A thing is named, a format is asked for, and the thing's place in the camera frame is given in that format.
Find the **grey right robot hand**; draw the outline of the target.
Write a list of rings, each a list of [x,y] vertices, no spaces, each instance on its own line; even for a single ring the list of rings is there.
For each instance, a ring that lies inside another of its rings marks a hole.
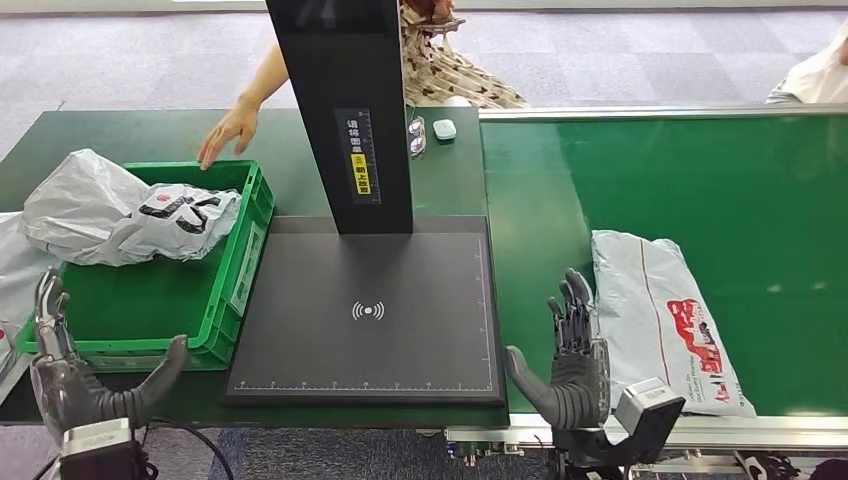
[[[505,370],[552,428],[599,428],[610,410],[610,373],[594,294],[583,274],[573,268],[565,271],[559,290],[561,300],[547,300],[554,333],[550,380],[536,375],[520,349],[511,345],[505,348]]]

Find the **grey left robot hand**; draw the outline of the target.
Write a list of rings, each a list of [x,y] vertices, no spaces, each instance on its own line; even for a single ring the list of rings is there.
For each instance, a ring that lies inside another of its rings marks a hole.
[[[38,351],[29,368],[44,425],[58,442],[73,428],[101,421],[126,418],[133,429],[145,425],[183,371],[187,337],[173,337],[164,358],[139,385],[112,390],[75,347],[65,318],[68,300],[58,270],[48,268],[35,287],[32,324]]]

